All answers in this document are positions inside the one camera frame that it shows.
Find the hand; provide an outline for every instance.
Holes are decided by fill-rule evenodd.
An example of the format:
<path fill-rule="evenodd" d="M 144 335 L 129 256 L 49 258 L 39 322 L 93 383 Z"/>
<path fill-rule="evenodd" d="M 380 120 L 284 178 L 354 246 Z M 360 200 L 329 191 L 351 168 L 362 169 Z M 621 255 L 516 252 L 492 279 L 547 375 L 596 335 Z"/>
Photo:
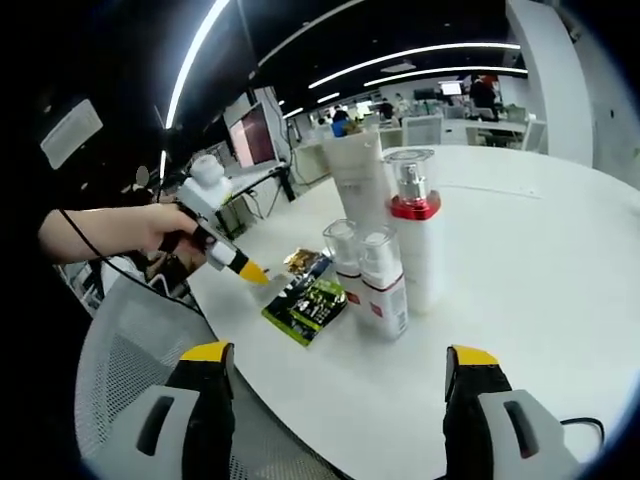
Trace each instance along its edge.
<path fill-rule="evenodd" d="M 166 233 L 181 230 L 185 232 L 185 238 L 180 240 L 176 251 L 186 251 L 189 253 L 202 253 L 193 245 L 188 238 L 198 227 L 198 224 L 186 214 L 178 209 L 176 204 L 145 205 L 138 207 L 140 210 L 140 221 L 143 226 L 143 249 L 145 251 L 156 251 L 164 239 Z"/>
<path fill-rule="evenodd" d="M 173 203 L 176 201 L 176 194 L 172 193 L 171 195 L 160 195 L 160 199 L 158 203 Z"/>

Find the computer screen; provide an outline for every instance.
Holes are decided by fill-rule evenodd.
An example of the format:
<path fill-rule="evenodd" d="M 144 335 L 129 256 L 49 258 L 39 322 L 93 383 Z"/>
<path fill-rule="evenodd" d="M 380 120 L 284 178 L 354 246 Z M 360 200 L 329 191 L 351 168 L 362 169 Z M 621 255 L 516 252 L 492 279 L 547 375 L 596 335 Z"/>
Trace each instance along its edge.
<path fill-rule="evenodd" d="M 262 104 L 256 104 L 245 113 L 233 124 L 229 133 L 236 157 L 243 168 L 276 159 Z"/>
<path fill-rule="evenodd" d="M 422 88 L 413 91 L 413 98 L 416 100 L 435 100 L 436 91 L 433 88 Z"/>
<path fill-rule="evenodd" d="M 440 88 L 443 95 L 462 95 L 460 82 L 442 82 Z"/>

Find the white bottle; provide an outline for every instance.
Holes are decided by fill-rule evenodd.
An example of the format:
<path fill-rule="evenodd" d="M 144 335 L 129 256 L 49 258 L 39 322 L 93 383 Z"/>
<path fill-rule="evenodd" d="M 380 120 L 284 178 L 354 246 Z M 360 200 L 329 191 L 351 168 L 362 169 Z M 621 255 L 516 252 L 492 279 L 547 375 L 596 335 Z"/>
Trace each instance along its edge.
<path fill-rule="evenodd" d="M 322 145 L 347 218 L 359 227 L 388 223 L 385 202 L 391 192 L 380 134 L 347 135 L 325 140 Z"/>
<path fill-rule="evenodd" d="M 409 310 L 427 313 L 444 291 L 444 228 L 440 194 L 429 192 L 427 159 L 433 150 L 406 149 L 387 155 L 397 183 L 389 202 L 398 232 Z"/>
<path fill-rule="evenodd" d="M 356 224 L 349 220 L 336 220 L 325 228 L 322 234 L 333 260 L 338 281 L 347 295 L 349 308 L 363 324 L 368 325 L 365 310 L 366 292 L 358 264 Z"/>
<path fill-rule="evenodd" d="M 396 232 L 389 227 L 358 232 L 359 263 L 371 325 L 395 340 L 407 328 L 407 296 Z"/>

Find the table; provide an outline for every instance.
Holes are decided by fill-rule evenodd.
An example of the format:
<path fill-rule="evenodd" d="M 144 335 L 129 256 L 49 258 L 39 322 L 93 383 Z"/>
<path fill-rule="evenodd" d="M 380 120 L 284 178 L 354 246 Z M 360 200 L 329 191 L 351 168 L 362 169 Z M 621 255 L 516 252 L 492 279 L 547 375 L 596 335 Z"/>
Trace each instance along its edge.
<path fill-rule="evenodd" d="M 299 185 L 317 182 L 330 173 L 322 140 L 307 142 L 296 147 L 293 162 L 293 177 Z"/>
<path fill-rule="evenodd" d="M 475 137 L 479 129 L 503 130 L 524 133 L 527 126 L 515 122 L 479 122 L 477 120 L 444 119 L 442 122 L 444 145 L 468 145 L 469 138 Z"/>
<path fill-rule="evenodd" d="M 246 193 L 256 185 L 259 185 L 270 178 L 278 178 L 280 180 L 280 185 L 282 185 L 282 190 L 287 196 L 287 200 L 293 202 L 296 198 L 296 195 L 293 191 L 293 188 L 291 187 L 291 183 L 289 182 L 289 170 L 289 166 L 287 166 L 286 164 L 282 164 L 273 168 L 269 168 L 267 170 L 257 172 L 253 171 L 232 177 L 231 185 L 233 190 L 228 202 L 232 202 L 240 195 Z M 233 232 L 229 228 L 227 221 L 224 219 L 221 210 L 218 210 L 216 212 L 216 219 L 218 220 L 218 223 L 220 224 L 220 227 L 222 228 L 224 234 L 229 239 L 233 239 Z"/>
<path fill-rule="evenodd" d="M 598 417 L 612 438 L 640 365 L 640 192 L 534 153 L 433 148 L 449 289 L 396 343 L 365 336 L 347 309 L 305 349 L 260 315 L 264 287 L 205 266 L 190 284 L 212 329 L 236 344 L 236 365 L 275 415 L 355 479 L 445 473 L 452 343 L 488 350 L 514 389 L 559 419 Z M 281 270 L 296 247 L 322 248 L 342 215 L 327 180 L 236 243 Z M 579 460 L 593 455 L 595 431 L 566 432 Z"/>

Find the black cable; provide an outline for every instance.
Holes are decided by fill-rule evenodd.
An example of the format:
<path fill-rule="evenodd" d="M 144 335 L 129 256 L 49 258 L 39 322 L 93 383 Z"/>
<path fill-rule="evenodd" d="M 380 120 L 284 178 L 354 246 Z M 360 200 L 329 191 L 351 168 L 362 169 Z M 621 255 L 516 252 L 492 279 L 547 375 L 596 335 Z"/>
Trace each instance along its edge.
<path fill-rule="evenodd" d="M 256 206 L 256 211 L 258 212 L 258 215 L 256 215 L 253 212 L 251 212 L 251 209 L 249 209 L 249 211 L 251 212 L 251 215 L 253 215 L 256 218 L 259 218 L 260 220 L 264 220 L 264 215 L 262 215 L 262 210 L 260 210 L 260 204 L 258 203 L 258 201 L 249 192 L 245 192 L 245 193 L 249 196 L 251 200 L 253 200 L 253 203 Z"/>
<path fill-rule="evenodd" d="M 266 95 L 267 98 L 267 103 L 269 103 L 269 106 L 271 107 L 271 110 L 273 110 L 273 112 L 278 116 L 278 118 L 280 117 L 280 115 L 282 115 L 282 112 L 278 112 L 278 110 L 276 109 L 276 107 L 273 105 L 273 103 L 271 102 L 271 97 L 269 97 L 269 95 Z M 298 155 L 296 154 L 295 150 L 293 149 L 293 146 L 291 145 L 291 141 L 289 140 L 288 136 L 284 135 L 284 132 L 282 130 L 282 123 L 285 123 L 286 125 L 286 119 L 283 118 L 282 122 L 278 122 L 280 124 L 280 136 L 282 137 L 282 139 L 285 141 L 285 143 L 287 144 L 287 146 L 289 147 L 289 164 L 287 165 L 288 167 L 291 167 L 293 165 L 293 168 L 295 169 L 296 173 L 298 174 L 298 176 L 302 179 L 303 182 L 305 183 L 298 183 L 296 182 L 298 185 L 300 185 L 301 187 L 308 187 L 309 185 L 311 185 L 313 182 L 308 182 L 302 175 L 300 175 L 300 171 L 298 169 Z"/>
<path fill-rule="evenodd" d="M 267 212 L 267 216 L 265 218 L 269 218 L 271 212 L 273 211 L 273 207 L 276 206 L 276 200 L 278 200 L 278 194 L 280 193 L 280 189 L 282 188 L 282 184 L 278 185 L 278 189 L 276 190 L 276 194 L 273 197 L 273 202 L 271 202 L 271 206 L 269 207 L 269 211 Z"/>
<path fill-rule="evenodd" d="M 158 196 L 156 197 L 156 203 L 160 203 L 160 194 L 162 193 L 162 184 L 163 180 L 160 180 L 160 184 L 158 185 Z"/>
<path fill-rule="evenodd" d="M 82 233 L 82 230 L 80 230 L 80 227 L 78 227 L 78 225 L 76 225 L 76 223 L 71 220 L 71 218 L 69 217 L 69 215 L 67 214 L 67 212 L 65 212 L 63 209 L 58 209 L 58 211 L 62 214 L 62 216 L 67 220 L 67 222 L 69 222 L 69 225 L 71 225 L 71 228 L 73 228 L 76 233 L 80 236 L 80 238 L 82 239 L 82 241 L 87 245 L 87 247 L 89 247 L 89 249 L 103 262 L 105 262 L 107 265 L 109 265 L 111 268 L 113 268 L 116 272 L 118 272 L 120 275 L 123 275 L 125 277 L 127 277 L 129 280 L 131 280 L 134 283 L 137 283 L 138 285 L 140 285 L 141 287 L 146 288 L 147 290 L 149 290 L 150 292 L 155 293 L 156 295 L 165 298 L 167 300 L 172 301 L 173 303 L 177 303 L 179 305 L 182 305 L 185 308 L 188 308 L 189 310 L 191 310 L 192 312 L 197 313 L 198 315 L 202 316 L 203 318 L 206 319 L 206 317 L 202 314 L 202 310 L 200 310 L 200 308 L 198 307 L 198 309 L 196 310 L 195 308 L 190 307 L 189 305 L 187 305 L 184 302 L 181 302 L 180 300 L 178 300 L 177 298 L 172 298 L 166 295 L 163 295 L 162 293 L 160 293 L 159 291 L 157 291 L 156 289 L 150 287 L 149 285 L 147 285 L 144 282 L 141 282 L 140 280 L 138 280 L 137 278 L 133 277 L 132 275 L 130 275 L 128 272 L 125 272 L 124 270 L 122 270 L 119 267 L 116 267 L 113 263 L 111 263 L 111 261 L 106 258 L 104 255 L 102 255 L 98 249 L 89 241 L 89 239 L 85 236 L 84 233 Z"/>
<path fill-rule="evenodd" d="M 202 311 L 202 309 L 200 308 L 200 305 L 198 304 L 198 300 L 196 299 L 196 296 L 193 294 L 193 292 L 191 291 L 191 289 L 189 289 L 189 293 L 188 295 L 191 297 L 191 299 L 193 300 L 193 304 L 195 305 L 195 310 L 197 310 L 197 313 L 202 317 L 202 318 L 207 318 L 204 316 L 204 312 Z"/>
<path fill-rule="evenodd" d="M 568 418 L 566 420 L 561 420 L 560 424 L 562 425 L 576 425 L 576 424 L 585 424 L 585 425 L 595 425 L 600 430 L 600 444 L 604 443 L 605 434 L 604 434 L 604 425 L 600 420 L 593 417 L 576 417 L 576 418 Z"/>

